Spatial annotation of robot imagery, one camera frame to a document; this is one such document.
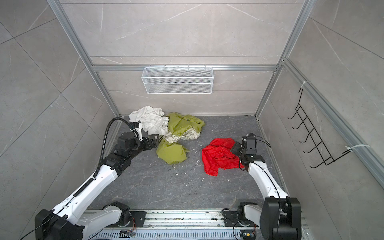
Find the red cloth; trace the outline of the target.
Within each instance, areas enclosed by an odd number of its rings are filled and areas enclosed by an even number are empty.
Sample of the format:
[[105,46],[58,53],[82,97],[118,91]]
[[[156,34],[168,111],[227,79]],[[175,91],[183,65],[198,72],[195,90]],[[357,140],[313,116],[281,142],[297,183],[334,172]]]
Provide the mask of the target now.
[[232,138],[216,138],[202,149],[202,161],[207,175],[217,177],[219,169],[244,169],[239,156],[233,153],[234,147],[240,147],[240,143]]

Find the green patterned cloth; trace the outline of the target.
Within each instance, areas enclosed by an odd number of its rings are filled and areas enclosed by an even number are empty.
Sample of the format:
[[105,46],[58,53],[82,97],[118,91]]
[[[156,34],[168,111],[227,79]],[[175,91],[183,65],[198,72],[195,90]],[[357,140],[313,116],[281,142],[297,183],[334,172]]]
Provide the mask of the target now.
[[192,115],[170,113],[168,115],[168,133],[157,147],[157,156],[169,165],[178,164],[187,159],[189,150],[178,141],[191,141],[200,137],[205,122]]

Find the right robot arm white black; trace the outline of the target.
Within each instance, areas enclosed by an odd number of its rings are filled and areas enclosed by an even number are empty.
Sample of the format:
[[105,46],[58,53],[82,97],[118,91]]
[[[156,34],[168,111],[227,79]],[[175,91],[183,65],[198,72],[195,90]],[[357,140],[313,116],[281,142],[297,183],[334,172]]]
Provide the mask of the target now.
[[301,204],[286,193],[270,173],[262,156],[257,155],[256,141],[235,143],[231,152],[256,182],[264,203],[240,203],[238,220],[259,227],[265,240],[300,240],[302,238]]

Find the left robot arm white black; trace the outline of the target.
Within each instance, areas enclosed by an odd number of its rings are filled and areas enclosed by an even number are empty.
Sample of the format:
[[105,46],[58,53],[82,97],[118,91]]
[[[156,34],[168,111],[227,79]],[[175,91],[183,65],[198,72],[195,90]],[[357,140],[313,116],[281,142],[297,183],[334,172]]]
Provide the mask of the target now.
[[120,202],[106,205],[88,216],[84,212],[96,197],[143,151],[155,149],[159,135],[143,136],[124,133],[118,138],[116,150],[102,160],[95,176],[90,176],[74,193],[52,210],[41,210],[35,217],[37,240],[87,240],[110,225],[127,227],[134,224],[129,206]]

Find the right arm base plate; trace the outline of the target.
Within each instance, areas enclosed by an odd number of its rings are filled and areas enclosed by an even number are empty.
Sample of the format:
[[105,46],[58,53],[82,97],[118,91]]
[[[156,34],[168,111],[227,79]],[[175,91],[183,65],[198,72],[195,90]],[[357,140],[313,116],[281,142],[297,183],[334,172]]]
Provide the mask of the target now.
[[259,227],[259,225],[254,222],[247,220],[243,212],[222,209],[221,215],[226,227]]

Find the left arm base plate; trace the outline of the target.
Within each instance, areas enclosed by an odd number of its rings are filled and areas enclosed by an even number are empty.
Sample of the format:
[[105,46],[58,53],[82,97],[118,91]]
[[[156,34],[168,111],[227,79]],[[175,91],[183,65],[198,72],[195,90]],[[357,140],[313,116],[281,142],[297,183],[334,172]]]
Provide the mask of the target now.
[[146,214],[147,212],[145,211],[122,212],[117,225],[121,228],[132,228],[134,225],[138,228],[142,228],[144,226]]

